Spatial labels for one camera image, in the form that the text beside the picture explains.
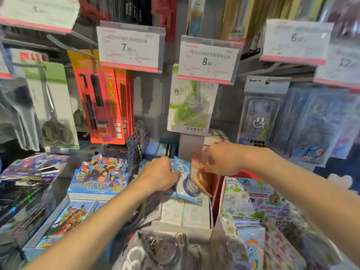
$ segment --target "green and white packaging card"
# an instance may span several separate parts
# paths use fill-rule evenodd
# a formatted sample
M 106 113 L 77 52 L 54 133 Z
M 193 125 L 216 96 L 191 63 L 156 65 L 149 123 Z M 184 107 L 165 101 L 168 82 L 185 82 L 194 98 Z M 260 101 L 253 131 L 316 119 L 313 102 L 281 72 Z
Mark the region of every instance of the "green and white packaging card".
M 39 123 L 39 138 L 44 146 L 79 149 L 64 66 L 44 61 L 37 64 L 44 65 L 46 70 L 41 72 L 39 68 L 23 68 L 23 71 Z M 53 118 L 46 84 L 55 111 Z
M 174 64 L 167 130 L 205 136 L 219 84 L 178 79 L 178 71 L 178 64 Z

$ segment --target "hand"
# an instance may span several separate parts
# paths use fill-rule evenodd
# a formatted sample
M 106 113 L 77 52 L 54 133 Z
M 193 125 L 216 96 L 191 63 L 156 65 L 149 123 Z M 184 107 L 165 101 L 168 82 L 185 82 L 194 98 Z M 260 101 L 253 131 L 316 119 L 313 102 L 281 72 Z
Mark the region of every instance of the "hand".
M 154 193 L 171 188 L 179 180 L 180 175 L 180 171 L 171 172 L 170 160 L 163 156 L 146 163 L 135 181 L 142 181 L 145 187 Z
M 206 172 L 217 175 L 233 176 L 242 169 L 250 169 L 248 163 L 263 148 L 240 145 L 231 142 L 213 143 L 202 152 L 202 161 L 206 162 Z

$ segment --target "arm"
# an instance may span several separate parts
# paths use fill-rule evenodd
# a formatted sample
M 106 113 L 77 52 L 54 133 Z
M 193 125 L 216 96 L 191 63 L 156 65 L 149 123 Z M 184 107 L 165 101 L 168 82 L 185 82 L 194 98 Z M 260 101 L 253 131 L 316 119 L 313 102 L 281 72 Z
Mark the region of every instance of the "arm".
M 148 162 L 135 181 L 30 262 L 24 270 L 91 268 L 136 208 L 154 192 L 173 186 L 179 177 L 179 171 L 171 172 L 167 157 Z
M 273 186 L 306 215 L 360 267 L 360 197 L 301 168 L 267 148 L 222 142 L 203 153 L 208 172 L 234 175 L 250 170 Z

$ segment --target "forearm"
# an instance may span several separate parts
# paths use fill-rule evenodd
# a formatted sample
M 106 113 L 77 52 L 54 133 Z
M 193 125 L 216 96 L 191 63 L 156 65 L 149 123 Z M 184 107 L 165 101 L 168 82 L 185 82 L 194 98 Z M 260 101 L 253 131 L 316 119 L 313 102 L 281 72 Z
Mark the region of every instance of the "forearm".
M 25 270 L 91 268 L 136 208 L 152 194 L 151 188 L 139 186 L 140 183 L 132 182 L 29 263 Z
M 302 210 L 330 240 L 360 266 L 360 199 L 351 191 L 278 156 L 258 150 L 247 168 L 258 174 Z

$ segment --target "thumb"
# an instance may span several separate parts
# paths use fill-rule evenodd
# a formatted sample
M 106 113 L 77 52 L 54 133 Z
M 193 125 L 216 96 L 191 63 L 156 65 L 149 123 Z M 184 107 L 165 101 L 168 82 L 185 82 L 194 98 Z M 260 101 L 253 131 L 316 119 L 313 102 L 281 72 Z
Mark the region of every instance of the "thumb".
M 180 178 L 180 176 L 181 176 L 181 172 L 180 171 L 174 171 L 173 173 L 172 173 L 172 178 L 175 180 L 179 180 L 179 178 Z
M 204 170 L 206 171 L 206 172 L 210 172 L 210 173 L 215 173 L 214 172 L 214 165 L 206 165 L 205 167 L 204 167 Z

